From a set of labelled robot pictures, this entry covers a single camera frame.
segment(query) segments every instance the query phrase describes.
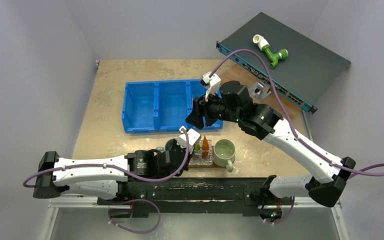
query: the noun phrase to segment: blue bin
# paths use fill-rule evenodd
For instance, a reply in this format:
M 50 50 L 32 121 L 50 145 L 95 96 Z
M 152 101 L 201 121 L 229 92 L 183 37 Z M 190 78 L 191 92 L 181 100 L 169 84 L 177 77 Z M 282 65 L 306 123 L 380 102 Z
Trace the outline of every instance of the blue bin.
M 192 99 L 204 95 L 206 88 L 198 79 L 127 82 L 121 119 L 130 134 L 178 132 L 192 111 Z M 218 130 L 218 120 L 202 130 Z

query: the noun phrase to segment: beige tabletop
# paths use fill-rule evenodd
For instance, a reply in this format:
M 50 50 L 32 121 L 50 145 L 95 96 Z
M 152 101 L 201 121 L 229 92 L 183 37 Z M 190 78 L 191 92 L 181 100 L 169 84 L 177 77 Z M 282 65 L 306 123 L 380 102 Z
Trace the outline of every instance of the beige tabletop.
M 74 150 L 75 159 L 110 158 L 136 150 L 164 146 L 179 133 L 127 134 L 122 123 L 122 110 L 127 82 L 198 79 L 213 70 L 220 60 L 205 59 L 117 59 L 101 60 Z M 257 80 L 250 73 L 227 61 L 218 71 L 222 82 L 234 78 L 242 83 Z M 284 97 L 287 110 L 298 131 L 305 134 L 299 108 Z M 271 94 L 266 100 L 278 110 Z M 191 168 L 182 177 L 267 177 L 296 176 L 308 171 L 276 147 L 245 134 L 236 123 L 224 122 L 223 129 L 202 132 L 213 144 L 231 140 L 236 147 L 233 172 L 225 168 Z

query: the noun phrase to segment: wall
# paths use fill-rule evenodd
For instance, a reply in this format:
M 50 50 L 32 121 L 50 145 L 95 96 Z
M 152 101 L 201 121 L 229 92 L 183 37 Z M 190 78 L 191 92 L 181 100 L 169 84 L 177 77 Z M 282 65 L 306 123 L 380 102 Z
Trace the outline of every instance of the wall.
M 310 38 L 352 62 L 309 117 L 314 141 L 359 169 L 384 163 L 384 1 L 330 0 Z M 384 239 L 384 177 L 351 179 L 341 201 L 351 239 Z
M 0 240 L 39 238 L 48 201 L 22 182 L 73 154 L 94 74 L 65 1 L 0 0 Z
M 220 59 L 222 41 L 259 12 L 308 36 L 328 0 L 71 0 L 96 59 Z

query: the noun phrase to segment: cup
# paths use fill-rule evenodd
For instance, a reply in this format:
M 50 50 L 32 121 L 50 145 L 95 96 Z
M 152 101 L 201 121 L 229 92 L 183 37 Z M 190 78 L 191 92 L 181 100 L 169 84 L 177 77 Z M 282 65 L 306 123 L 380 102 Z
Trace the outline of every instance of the cup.
M 235 145 L 227 139 L 221 139 L 214 145 L 213 163 L 220 167 L 226 167 L 227 171 L 233 171 L 233 162 L 235 161 Z

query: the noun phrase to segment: green valve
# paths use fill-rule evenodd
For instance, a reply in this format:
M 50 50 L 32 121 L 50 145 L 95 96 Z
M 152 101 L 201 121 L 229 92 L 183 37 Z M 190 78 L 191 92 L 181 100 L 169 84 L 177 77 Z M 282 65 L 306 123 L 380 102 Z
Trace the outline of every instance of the green valve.
M 256 34 L 252 38 L 252 42 L 258 45 L 258 48 L 265 52 L 268 59 L 271 61 L 270 67 L 274 69 L 276 65 L 278 65 L 279 60 L 285 60 L 288 57 L 288 50 L 281 49 L 279 52 L 273 53 L 270 50 L 270 44 L 269 42 L 261 35 Z

